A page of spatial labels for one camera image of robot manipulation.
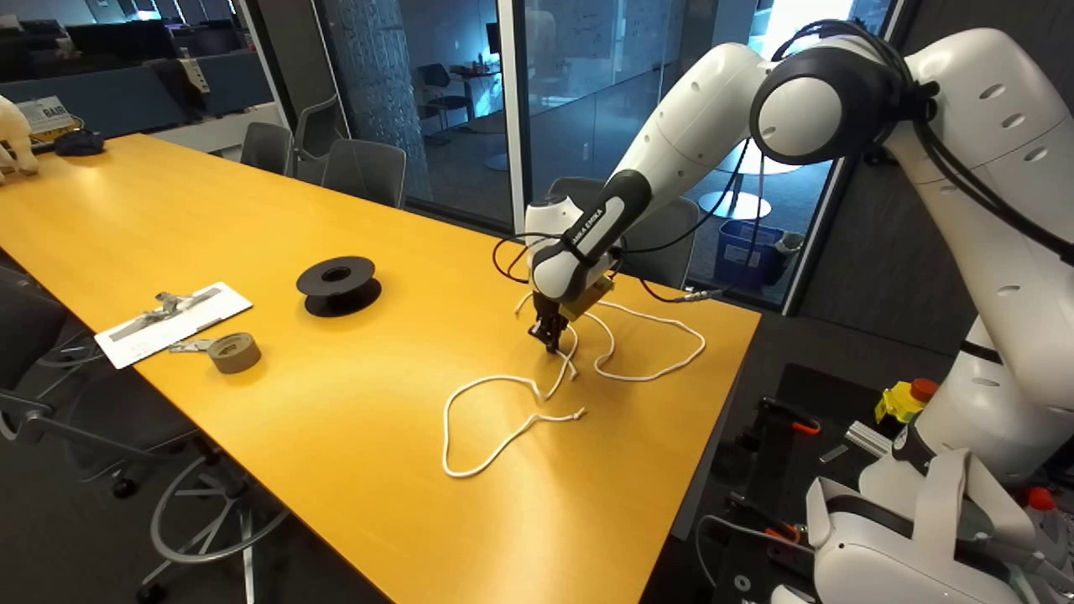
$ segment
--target white cable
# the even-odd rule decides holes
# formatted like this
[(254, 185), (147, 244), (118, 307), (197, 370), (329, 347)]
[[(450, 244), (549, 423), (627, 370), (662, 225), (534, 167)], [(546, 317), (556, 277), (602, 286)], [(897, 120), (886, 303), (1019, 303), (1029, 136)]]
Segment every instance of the white cable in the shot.
[(604, 380), (616, 380), (616, 381), (653, 381), (653, 380), (663, 380), (663, 375), (672, 375), (672, 373), (687, 370), (687, 365), (707, 347), (704, 333), (699, 333), (699, 328), (691, 328), (691, 326), (686, 326), (686, 322), (679, 322), (679, 317), (633, 313), (633, 307), (616, 304), (616, 303), (602, 303), (602, 304), (616, 307), (616, 313), (627, 313), (627, 316), (638, 316), (638, 317), (648, 317), (648, 322), (672, 326), (672, 328), (687, 333), (687, 336), (699, 338), (699, 344), (695, 344), (682, 361), (672, 361), (672, 365), (663, 365), (663, 370), (640, 373), (640, 375), (612, 373), (612, 370), (604, 370), (604, 365), (606, 365), (612, 354), (614, 354), (614, 333), (612, 333), (612, 326), (606, 326), (602, 316), (587, 313), (587, 317), (595, 317), (595, 322), (604, 328), (604, 336), (606, 336), (606, 351), (604, 351), (602, 359), (595, 359), (595, 373), (604, 375)]
[(496, 464), (496, 455), (502, 455), (502, 450), (507, 450), (512, 440), (521, 440), (524, 433), (531, 433), (531, 425), (538, 425), (538, 423), (578, 423), (578, 419), (583, 417), (583, 407), (578, 407), (578, 410), (568, 413), (568, 417), (531, 413), (507, 440), (499, 440), (499, 447), (496, 447), (487, 459), (481, 459), (481, 464), (469, 467), (469, 470), (452, 470), (452, 467), (450, 467), (450, 410), (458, 407), (458, 399), (460, 399), (462, 391), (478, 389), (478, 384), (487, 384), (487, 381), (516, 381), (516, 384), (526, 384), (534, 399), (549, 399), (549, 394), (556, 394), (559, 384), (568, 381), (568, 375), (572, 375), (572, 380), (578, 375), (578, 365), (575, 365), (578, 333), (572, 328), (572, 336), (575, 336), (575, 338), (572, 338), (572, 347), (559, 351), (559, 373), (556, 373), (556, 380), (553, 380), (543, 391), (539, 391), (538, 380), (499, 373), (499, 375), (469, 380), (469, 381), (462, 381), (458, 391), (446, 394), (444, 417), (439, 417), (439, 425), (444, 425), (444, 455), (439, 455), (439, 467), (444, 467), (446, 477), (452, 477), (452, 479), (481, 477), (482, 470), (491, 470), (491, 467)]
[[(633, 307), (616, 304), (616, 303), (602, 303), (602, 304), (616, 307), (616, 313), (627, 313), (627, 316), (633, 316), (633, 317), (648, 317), (648, 322), (662, 322), (662, 326), (682, 328), (682, 333), (687, 333), (687, 336), (699, 338), (699, 344), (695, 344), (682, 361), (672, 361), (672, 365), (663, 365), (663, 370), (640, 373), (640, 375), (623, 375), (623, 373), (604, 370), (604, 361), (612, 361), (612, 354), (614, 354), (614, 333), (612, 333), (612, 326), (606, 326), (602, 316), (591, 316), (591, 313), (587, 313), (587, 317), (595, 317), (595, 322), (604, 328), (604, 336), (606, 336), (604, 354), (595, 359), (595, 373), (604, 375), (604, 380), (616, 380), (616, 381), (653, 381), (653, 380), (663, 380), (663, 375), (691, 365), (691, 361), (704, 351), (704, 344), (707, 344), (699, 328), (691, 328), (691, 326), (686, 326), (686, 322), (679, 322), (679, 317), (633, 313)], [(502, 455), (502, 450), (507, 450), (512, 440), (521, 440), (524, 433), (531, 433), (538, 423), (578, 423), (578, 419), (587, 413), (583, 407), (578, 407), (578, 410), (568, 413), (568, 417), (531, 413), (531, 417), (526, 417), (511, 437), (502, 437), (502, 440), (492, 447), (492, 451), (487, 451), (478, 467), (469, 467), (469, 470), (450, 467), (450, 447), (452, 447), (452, 440), (450, 440), (450, 410), (458, 407), (458, 399), (467, 394), (469, 389), (487, 384), (487, 381), (516, 381), (516, 384), (526, 384), (538, 403), (556, 394), (559, 384), (578, 375), (578, 365), (575, 365), (578, 333), (575, 333), (572, 326), (568, 326), (568, 333), (572, 333), (572, 347), (559, 351), (559, 373), (556, 373), (556, 380), (553, 380), (546, 389), (539, 389), (538, 380), (496, 373), (496, 375), (469, 380), (469, 381), (462, 381), (460, 389), (452, 389), (452, 391), (446, 394), (444, 417), (439, 417), (439, 425), (444, 425), (444, 455), (439, 455), (439, 467), (444, 467), (446, 477), (452, 477), (452, 479), (481, 477), (482, 470), (491, 470), (491, 467)]]

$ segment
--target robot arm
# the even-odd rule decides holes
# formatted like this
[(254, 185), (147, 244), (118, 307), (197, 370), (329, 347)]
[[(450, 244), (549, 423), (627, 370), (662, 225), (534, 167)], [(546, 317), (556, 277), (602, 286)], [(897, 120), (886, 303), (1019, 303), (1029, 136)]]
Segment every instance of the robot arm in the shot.
[[(781, 57), (809, 32), (825, 40)], [(853, 158), (877, 146), (919, 100), (914, 76), (894, 71), (886, 46), (859, 43), (853, 24), (820, 18), (800, 38), (776, 52), (773, 73), (742, 43), (710, 46), (652, 110), (587, 211), (572, 196), (526, 211), (538, 307), (531, 336), (553, 351), (564, 326), (606, 290), (606, 248), (746, 136), (784, 163)]]
[[(816, 46), (784, 57), (788, 40), (773, 71), (746, 46), (707, 49), (648, 118), (595, 209), (578, 211), (568, 196), (531, 211), (526, 228), (549, 234), (534, 244), (531, 333), (556, 347), (559, 328), (604, 290), (606, 248), (737, 140), (752, 136), (784, 163), (883, 144), (948, 237), (980, 317), (974, 344), (859, 491), (883, 512), (930, 525), (943, 510), (919, 498), (930, 498), (930, 479), (953, 479), (943, 459), (967, 451), (967, 497), (996, 484), (976, 506), (1008, 512), (991, 515), (1004, 543), (1004, 525), (1024, 532), (1026, 515), (1013, 498), (996, 504), (1008, 497), (999, 484), (1026, 479), (1074, 433), (1071, 110), (996, 29), (953, 32), (907, 61), (848, 24), (823, 18), (800, 38), (812, 32)], [(823, 600), (873, 600), (898, 584), (919, 593), (914, 600), (1017, 600), (969, 564), (898, 548), (907, 535), (863, 512), (832, 515), (823, 512), (830, 530), (812, 532), (809, 510)]]
[(572, 196), (526, 211), (538, 307), (531, 336), (549, 351), (564, 326), (606, 290), (612, 244), (748, 136), (748, 106), (761, 76), (761, 57), (748, 46), (707, 49), (644, 120), (587, 211)]

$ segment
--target black tape roll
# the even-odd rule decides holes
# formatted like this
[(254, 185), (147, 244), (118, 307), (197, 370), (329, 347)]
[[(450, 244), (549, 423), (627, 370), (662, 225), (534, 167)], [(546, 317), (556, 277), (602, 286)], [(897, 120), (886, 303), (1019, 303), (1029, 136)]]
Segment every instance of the black tape roll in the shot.
[(263, 359), (263, 347), (250, 333), (227, 333), (215, 338), (205, 351), (217, 373), (246, 373)]
[(326, 257), (299, 274), (309, 316), (350, 316), (378, 299), (375, 263), (363, 255)]

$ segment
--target yellow table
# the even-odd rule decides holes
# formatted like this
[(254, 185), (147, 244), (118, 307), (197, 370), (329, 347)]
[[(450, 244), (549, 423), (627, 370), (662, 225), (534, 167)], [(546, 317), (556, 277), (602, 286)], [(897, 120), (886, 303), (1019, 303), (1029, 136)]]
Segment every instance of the yellow table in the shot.
[[(606, 381), (604, 336), (582, 322), (582, 380), (482, 477), (439, 470), (439, 410), (467, 380), (556, 361), (512, 316), (521, 286), (491, 267), (492, 237), (366, 205), (246, 163), (122, 136), (100, 158), (44, 158), (0, 190), (0, 244), (90, 328), (151, 295), (227, 280), (254, 303), (215, 333), (254, 333), (265, 359), (220, 375), (200, 354), (142, 361), (180, 413), (392, 600), (638, 600), (719, 423), (760, 316), (719, 303), (657, 304), (632, 277), (614, 303), (679, 316), (707, 351), (662, 381)], [(368, 255), (384, 299), (311, 317), (297, 277), (329, 255)], [(687, 338), (602, 307), (620, 373), (682, 359)], [(478, 464), (538, 403), (491, 384), (452, 413), (458, 467)]]

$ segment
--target glass partition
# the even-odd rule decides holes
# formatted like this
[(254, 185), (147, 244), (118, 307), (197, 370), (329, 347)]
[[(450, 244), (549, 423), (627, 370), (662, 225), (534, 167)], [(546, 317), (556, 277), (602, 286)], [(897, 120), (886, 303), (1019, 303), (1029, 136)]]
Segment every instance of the glass partition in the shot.
[(406, 152), (406, 209), (511, 230), (492, 0), (311, 0), (350, 133)]
[[(546, 200), (578, 181), (602, 185), (663, 89), (707, 46), (748, 43), (773, 57), (820, 17), (883, 29), (897, 0), (521, 0), (521, 5), (524, 195)], [(742, 195), (715, 209), (742, 152)], [(633, 228), (638, 237), (672, 241), (704, 221), (687, 244), (623, 267), (784, 307), (837, 173), (832, 159), (784, 167), (737, 146), (682, 196), (691, 211), (679, 211), (676, 225), (652, 213)]]

